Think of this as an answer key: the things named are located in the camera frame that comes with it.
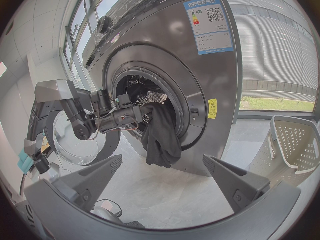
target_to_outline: building facade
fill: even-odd
[[[314,102],[318,59],[310,27],[294,0],[228,0],[243,61],[242,96]]]

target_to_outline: robotic arm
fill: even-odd
[[[116,99],[107,90],[90,93],[93,111],[86,114],[79,101],[77,90],[70,80],[38,82],[34,90],[35,101],[31,109],[29,129],[24,140],[24,151],[34,161],[40,174],[49,170],[50,164],[41,153],[43,129],[54,101],[60,101],[71,122],[75,136],[87,140],[97,130],[103,134],[132,123],[142,122],[142,115],[151,112],[147,108],[133,106],[127,94]]]

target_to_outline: round knob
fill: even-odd
[[[110,18],[108,16],[101,16],[101,18],[98,21],[98,25],[97,25],[97,32],[102,34],[102,33],[106,33],[109,28],[110,24]]]

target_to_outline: washing machine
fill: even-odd
[[[110,97],[127,93],[134,105],[160,102],[174,110],[182,155],[171,167],[210,176],[202,156],[221,157],[242,82],[239,36],[226,0],[119,0],[99,20],[82,57],[96,88]],[[148,119],[123,132],[144,157]]]

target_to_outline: grass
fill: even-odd
[[[313,111],[314,102],[284,98],[242,97],[241,110],[291,110]]]

